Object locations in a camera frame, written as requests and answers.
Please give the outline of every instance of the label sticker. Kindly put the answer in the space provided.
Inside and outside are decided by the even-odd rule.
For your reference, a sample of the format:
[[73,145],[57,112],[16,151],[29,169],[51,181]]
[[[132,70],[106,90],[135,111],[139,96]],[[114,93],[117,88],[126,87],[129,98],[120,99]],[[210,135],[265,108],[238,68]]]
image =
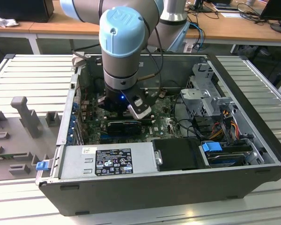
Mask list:
[[83,154],[95,154],[97,147],[82,148]]
[[131,149],[96,151],[97,176],[133,173]]

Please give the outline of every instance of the metal frame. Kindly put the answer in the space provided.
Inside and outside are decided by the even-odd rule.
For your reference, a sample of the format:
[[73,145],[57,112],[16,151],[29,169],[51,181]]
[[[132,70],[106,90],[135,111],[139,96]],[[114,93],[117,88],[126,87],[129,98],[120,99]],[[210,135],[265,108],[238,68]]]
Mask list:
[[81,217],[60,215],[53,204],[38,190],[34,179],[0,181],[0,197],[0,224],[24,225],[36,222],[69,225],[188,225],[192,223],[263,225],[267,221],[281,225],[281,180],[261,185],[244,199]]
[[[98,40],[98,35],[86,34],[44,34],[44,33],[16,33],[16,32],[0,32],[2,38],[26,38],[29,40],[33,54],[42,54],[42,50],[37,44],[39,38],[52,38],[52,39],[83,39],[83,40]],[[185,53],[191,51],[191,46],[196,42],[196,38],[185,39]],[[281,46],[281,42],[276,41],[242,41],[233,39],[205,39],[204,43],[209,44],[231,44],[231,45],[266,45],[266,46]]]

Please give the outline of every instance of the yellow wire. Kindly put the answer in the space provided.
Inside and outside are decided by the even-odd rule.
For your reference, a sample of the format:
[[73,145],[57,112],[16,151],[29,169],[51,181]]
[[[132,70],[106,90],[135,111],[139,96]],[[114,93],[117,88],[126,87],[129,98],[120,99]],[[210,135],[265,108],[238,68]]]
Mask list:
[[215,137],[217,137],[218,135],[220,135],[223,132],[223,130],[221,129],[220,131],[218,131],[217,133],[215,133],[213,136],[211,136],[209,139],[214,139]]

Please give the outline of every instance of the red wire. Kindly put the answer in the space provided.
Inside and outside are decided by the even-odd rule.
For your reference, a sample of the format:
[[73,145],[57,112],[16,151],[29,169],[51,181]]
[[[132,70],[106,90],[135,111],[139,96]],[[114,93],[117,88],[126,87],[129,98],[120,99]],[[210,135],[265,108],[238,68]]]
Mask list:
[[84,98],[83,104],[84,104],[87,96],[88,96],[88,90],[85,89],[85,98]]
[[214,133],[214,128],[215,128],[215,126],[218,125],[218,124],[220,124],[220,123],[215,123],[215,124],[213,125],[213,127],[212,127],[212,134]]

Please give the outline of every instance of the computer monitor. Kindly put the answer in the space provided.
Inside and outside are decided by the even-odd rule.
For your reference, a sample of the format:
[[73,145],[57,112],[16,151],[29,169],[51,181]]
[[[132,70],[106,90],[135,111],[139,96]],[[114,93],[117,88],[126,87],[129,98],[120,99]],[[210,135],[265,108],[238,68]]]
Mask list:
[[281,33],[281,0],[269,0],[265,9],[260,15],[261,19],[278,20],[279,23],[272,24],[271,28]]
[[204,6],[204,0],[195,0],[194,4],[189,7],[190,10],[199,12],[199,13],[211,13],[212,9]]

